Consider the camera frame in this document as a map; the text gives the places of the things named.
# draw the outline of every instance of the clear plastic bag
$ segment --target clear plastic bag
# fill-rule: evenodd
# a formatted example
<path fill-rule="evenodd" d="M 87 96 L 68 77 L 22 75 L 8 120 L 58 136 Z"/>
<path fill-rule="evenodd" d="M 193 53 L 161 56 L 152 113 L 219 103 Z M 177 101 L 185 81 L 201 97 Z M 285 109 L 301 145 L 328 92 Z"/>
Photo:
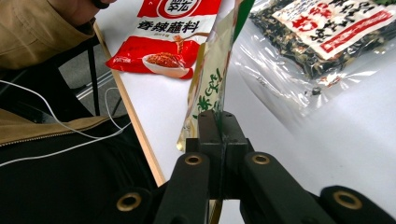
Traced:
<path fill-rule="evenodd" d="M 395 7 L 363 0 L 258 0 L 233 47 L 232 63 L 282 122 L 299 123 L 340 92 L 375 74 L 381 64 L 393 62 Z M 295 26 L 294 32 L 288 26 Z M 356 27 L 362 31 L 350 33 Z M 318 34 L 323 38 L 312 42 Z M 337 36 L 345 39 L 341 48 L 334 41 Z M 316 50 L 329 43 L 329 49 L 338 49 L 328 55 Z"/>

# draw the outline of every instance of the brand logo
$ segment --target brand logo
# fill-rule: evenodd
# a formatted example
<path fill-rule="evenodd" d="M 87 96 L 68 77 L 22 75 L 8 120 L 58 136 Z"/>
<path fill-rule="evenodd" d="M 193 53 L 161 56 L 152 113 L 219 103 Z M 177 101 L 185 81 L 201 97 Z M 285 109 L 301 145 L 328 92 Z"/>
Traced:
<path fill-rule="evenodd" d="M 166 19 L 187 17 L 198 8 L 201 0 L 162 0 L 158 14 Z"/>

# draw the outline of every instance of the chair leg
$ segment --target chair leg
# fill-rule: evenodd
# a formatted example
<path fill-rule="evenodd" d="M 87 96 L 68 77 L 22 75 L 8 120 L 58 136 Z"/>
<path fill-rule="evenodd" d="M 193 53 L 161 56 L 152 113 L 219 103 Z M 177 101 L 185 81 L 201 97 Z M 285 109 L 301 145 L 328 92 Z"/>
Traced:
<path fill-rule="evenodd" d="M 99 90 L 98 90 L 98 82 L 96 76 L 96 65 L 95 65 L 95 56 L 93 52 L 93 41 L 89 41 L 88 46 L 88 60 L 90 62 L 90 70 L 91 70 L 91 80 L 92 80 L 92 94 L 93 94 L 93 103 L 95 107 L 95 115 L 100 116 L 99 110 Z"/>

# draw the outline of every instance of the white label with red text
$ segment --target white label with red text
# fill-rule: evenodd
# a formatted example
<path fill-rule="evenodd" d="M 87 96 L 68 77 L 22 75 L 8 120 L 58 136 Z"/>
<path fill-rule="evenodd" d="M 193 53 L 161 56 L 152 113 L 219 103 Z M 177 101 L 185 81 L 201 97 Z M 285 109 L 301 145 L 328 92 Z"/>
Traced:
<path fill-rule="evenodd" d="M 297 0 L 273 14 L 323 59 L 393 22 L 396 6 L 369 0 Z"/>

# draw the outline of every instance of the person's hand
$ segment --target person's hand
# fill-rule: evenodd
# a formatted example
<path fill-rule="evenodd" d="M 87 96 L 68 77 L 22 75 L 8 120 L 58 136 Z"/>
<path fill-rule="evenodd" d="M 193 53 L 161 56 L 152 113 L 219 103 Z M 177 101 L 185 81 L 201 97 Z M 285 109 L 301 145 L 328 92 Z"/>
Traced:
<path fill-rule="evenodd" d="M 101 0 L 111 4 L 117 0 Z M 99 12 L 92 0 L 49 0 L 52 7 L 73 26 L 80 26 L 90 21 Z"/>

